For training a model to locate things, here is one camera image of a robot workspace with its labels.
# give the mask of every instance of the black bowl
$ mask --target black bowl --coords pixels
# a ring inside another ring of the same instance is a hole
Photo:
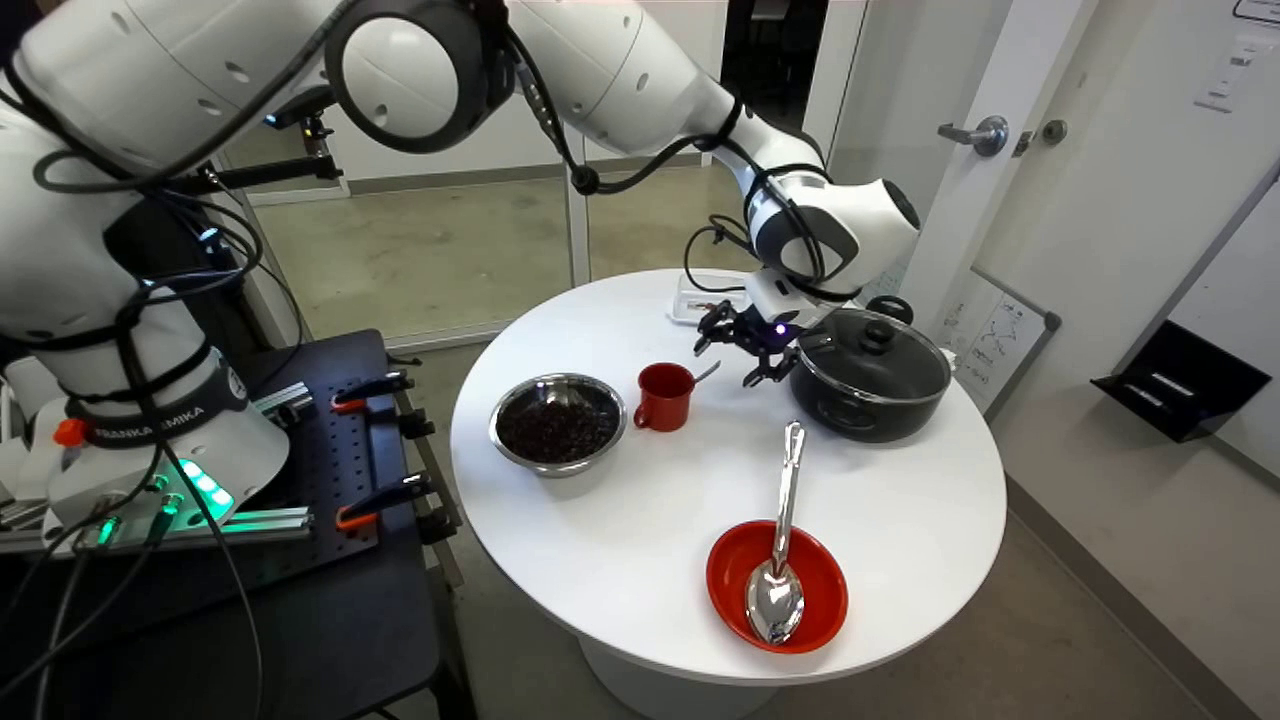
[[[514,387],[493,411],[493,443],[539,472],[593,469],[625,434],[625,398],[597,376],[558,371]]]

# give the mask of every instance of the pot lid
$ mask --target pot lid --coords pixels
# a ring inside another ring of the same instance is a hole
[[[943,353],[914,324],[846,305],[801,336],[801,358],[860,397],[918,398],[951,381]]]

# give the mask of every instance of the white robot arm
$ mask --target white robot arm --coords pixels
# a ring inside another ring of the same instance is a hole
[[[185,305],[109,257],[103,229],[259,119],[315,54],[345,113],[403,151],[464,141],[516,75],[566,155],[558,119],[630,151],[686,137],[737,176],[762,262],[819,301],[918,241],[894,182],[831,182],[811,143],[739,106],[632,0],[74,0],[25,35],[0,113],[0,336],[90,424],[49,492],[64,523],[135,488],[157,443],[227,509],[282,472],[290,440]],[[576,182],[617,191],[587,166]]]

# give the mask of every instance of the round white table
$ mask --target round white table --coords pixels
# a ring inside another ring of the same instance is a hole
[[[978,596],[1006,535],[1006,469],[978,404],[951,384],[910,440],[831,434],[788,384],[744,387],[751,356],[693,356],[696,330],[669,318],[678,285],[679,273],[637,273],[574,288],[475,358],[451,411],[451,469],[486,550],[587,640],[597,674],[604,650],[696,688],[762,691],[841,681],[927,640]],[[632,411],[637,376],[655,358],[693,371],[725,363],[696,387],[679,430],[630,424],[599,465],[566,481],[539,481],[493,448],[493,406],[521,381],[587,371]],[[841,637],[811,657],[747,649],[706,590],[716,535],[776,510],[788,419],[808,427],[796,526],[831,548],[851,603]]]

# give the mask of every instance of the pot handle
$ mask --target pot handle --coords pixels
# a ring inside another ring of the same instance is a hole
[[[902,297],[876,297],[876,301],[867,305],[867,313],[896,314],[896,318],[906,318],[906,324],[918,318],[918,306],[914,306],[910,301],[902,301]]]

